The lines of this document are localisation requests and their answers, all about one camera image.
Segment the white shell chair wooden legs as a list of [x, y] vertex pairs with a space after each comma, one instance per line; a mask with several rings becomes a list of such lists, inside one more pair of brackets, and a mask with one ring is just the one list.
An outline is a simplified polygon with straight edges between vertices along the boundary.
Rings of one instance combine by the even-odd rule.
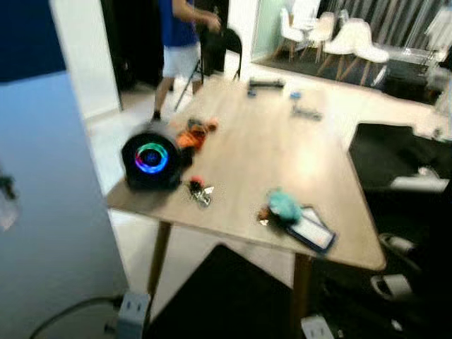
[[335, 30], [336, 15], [332, 12], [322, 13], [314, 23], [314, 29], [309, 32], [308, 40], [310, 48], [315, 49], [314, 61], [319, 64], [323, 46], [331, 41], [333, 30]]
[[364, 61], [364, 70], [359, 80], [361, 86], [365, 85], [372, 65], [385, 65], [388, 61], [388, 51], [378, 48], [372, 41], [370, 25], [358, 18], [346, 20], [335, 38], [323, 44], [321, 51], [325, 52], [326, 58], [316, 72], [317, 76], [325, 71], [333, 57], [338, 57], [337, 81], [343, 80], [358, 61]]
[[276, 52], [287, 52], [288, 58], [294, 59], [300, 43], [303, 43], [306, 37], [304, 32], [292, 26], [290, 12], [287, 9], [280, 9], [280, 45]]

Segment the light wooden table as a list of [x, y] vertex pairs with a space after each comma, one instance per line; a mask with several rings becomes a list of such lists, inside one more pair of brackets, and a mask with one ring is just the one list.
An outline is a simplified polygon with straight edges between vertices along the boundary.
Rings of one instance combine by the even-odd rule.
[[287, 96], [263, 91], [254, 97], [238, 81], [211, 80], [188, 107], [162, 123], [165, 131], [183, 127], [190, 117], [214, 117], [218, 128], [194, 158], [184, 177], [199, 175], [213, 185], [213, 200], [203, 208], [187, 188], [136, 191], [120, 181], [107, 194], [107, 204], [120, 212], [156, 220], [158, 235], [148, 278], [155, 296], [174, 226], [185, 226], [295, 255], [291, 311], [308, 314], [311, 262], [316, 258], [290, 235], [258, 222], [258, 212], [272, 189], [282, 189], [313, 206], [337, 233], [324, 261], [349, 267], [382, 269], [374, 218], [368, 209], [351, 157], [327, 117], [295, 117]]

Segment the person in blue shirt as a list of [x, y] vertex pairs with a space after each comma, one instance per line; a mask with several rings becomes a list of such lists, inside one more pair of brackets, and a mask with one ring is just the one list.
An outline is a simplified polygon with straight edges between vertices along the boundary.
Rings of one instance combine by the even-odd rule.
[[219, 32], [222, 21], [216, 13], [194, 6], [194, 0], [158, 0], [162, 41], [162, 78], [155, 91], [151, 119], [162, 118], [162, 104], [175, 78], [185, 78], [193, 93], [203, 87], [201, 75], [195, 73], [195, 64], [201, 58], [200, 38], [195, 28], [206, 27]]

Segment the long black box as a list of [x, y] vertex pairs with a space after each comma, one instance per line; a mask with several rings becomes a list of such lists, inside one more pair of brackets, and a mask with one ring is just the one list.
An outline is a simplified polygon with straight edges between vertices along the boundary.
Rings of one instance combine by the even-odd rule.
[[249, 97], [257, 96], [260, 90], [283, 90], [285, 81], [280, 78], [277, 80], [259, 80], [259, 78], [250, 78], [246, 85], [246, 94]]

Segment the key bunch with red tag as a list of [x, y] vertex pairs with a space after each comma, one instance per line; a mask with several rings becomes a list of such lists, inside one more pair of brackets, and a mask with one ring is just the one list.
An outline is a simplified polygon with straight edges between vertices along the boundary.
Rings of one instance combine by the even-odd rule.
[[212, 193], [214, 187], [207, 185], [201, 177], [191, 177], [188, 184], [191, 199], [197, 202], [201, 207], [207, 208], [212, 203]]

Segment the black office chair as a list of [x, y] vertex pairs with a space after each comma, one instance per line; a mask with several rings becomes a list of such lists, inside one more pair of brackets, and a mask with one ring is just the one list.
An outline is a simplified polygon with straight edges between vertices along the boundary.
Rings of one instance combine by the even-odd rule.
[[424, 168], [452, 178], [452, 144], [414, 133], [412, 126], [359, 123], [349, 147], [353, 167], [365, 190], [388, 189], [398, 177]]

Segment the teal plush keychain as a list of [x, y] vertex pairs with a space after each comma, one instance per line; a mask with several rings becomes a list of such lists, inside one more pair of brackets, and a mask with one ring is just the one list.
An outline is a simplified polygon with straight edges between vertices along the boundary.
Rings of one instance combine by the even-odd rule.
[[294, 197], [281, 189], [266, 195], [266, 204], [258, 211], [258, 222], [280, 228], [291, 227], [302, 219], [302, 208]]

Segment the orange plush toy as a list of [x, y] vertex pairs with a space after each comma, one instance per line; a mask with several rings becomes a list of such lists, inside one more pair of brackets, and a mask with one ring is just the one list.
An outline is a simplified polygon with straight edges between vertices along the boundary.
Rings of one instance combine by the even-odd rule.
[[191, 117], [187, 120], [184, 131], [177, 134], [177, 147], [182, 150], [199, 151], [206, 144], [207, 136], [216, 132], [218, 126], [216, 119], [201, 120]]

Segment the white slipper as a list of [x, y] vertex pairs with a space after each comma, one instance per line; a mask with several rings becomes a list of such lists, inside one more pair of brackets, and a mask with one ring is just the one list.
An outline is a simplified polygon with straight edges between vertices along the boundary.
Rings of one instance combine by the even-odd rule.
[[401, 274], [372, 275], [370, 284], [378, 296], [390, 302], [410, 302], [415, 297], [409, 280]]
[[400, 257], [409, 257], [411, 251], [417, 248], [417, 245], [409, 239], [391, 233], [381, 233], [378, 240], [385, 249]]

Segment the smartphone in dark case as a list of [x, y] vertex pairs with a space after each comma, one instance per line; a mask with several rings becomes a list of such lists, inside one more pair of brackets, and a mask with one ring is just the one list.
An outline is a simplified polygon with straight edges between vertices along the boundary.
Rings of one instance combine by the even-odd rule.
[[335, 244], [336, 233], [326, 226], [313, 206], [298, 206], [294, 220], [285, 227], [290, 236], [315, 252], [326, 253]]

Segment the grey key bunch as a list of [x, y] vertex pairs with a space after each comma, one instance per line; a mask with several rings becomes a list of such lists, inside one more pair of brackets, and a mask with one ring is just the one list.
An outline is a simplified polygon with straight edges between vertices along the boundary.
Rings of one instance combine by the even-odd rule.
[[305, 106], [293, 106], [291, 117], [302, 117], [303, 119], [309, 119], [312, 121], [321, 121], [323, 119], [322, 114], [316, 107], [305, 107]]

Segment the black folding chair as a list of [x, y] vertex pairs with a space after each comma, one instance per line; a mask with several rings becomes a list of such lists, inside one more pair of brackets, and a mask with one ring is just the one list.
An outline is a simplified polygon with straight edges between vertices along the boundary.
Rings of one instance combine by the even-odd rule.
[[195, 61], [195, 64], [191, 67], [191, 73], [175, 104], [174, 111], [179, 109], [185, 93], [187, 93], [191, 86], [191, 81], [193, 81], [194, 76], [200, 76], [200, 80], [203, 82], [207, 75], [213, 74], [213, 72], [207, 72], [208, 67], [206, 66], [206, 61], [214, 59], [219, 54], [224, 56], [226, 52], [232, 52], [239, 57], [235, 75], [233, 76], [233, 80], [238, 81], [240, 74], [242, 74], [242, 61], [244, 57], [242, 39], [238, 36], [238, 32], [227, 27], [217, 33], [206, 31], [201, 33], [199, 58], [197, 58], [197, 61]]

